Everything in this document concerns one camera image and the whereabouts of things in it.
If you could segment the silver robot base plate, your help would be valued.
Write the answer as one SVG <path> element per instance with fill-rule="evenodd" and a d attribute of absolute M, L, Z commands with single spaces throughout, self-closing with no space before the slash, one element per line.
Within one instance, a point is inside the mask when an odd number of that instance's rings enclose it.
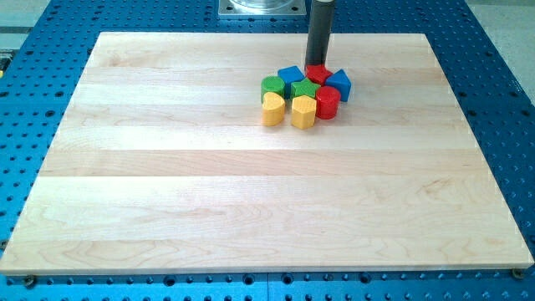
<path fill-rule="evenodd" d="M 219 0 L 222 16 L 301 16 L 307 14 L 304 0 Z"/>

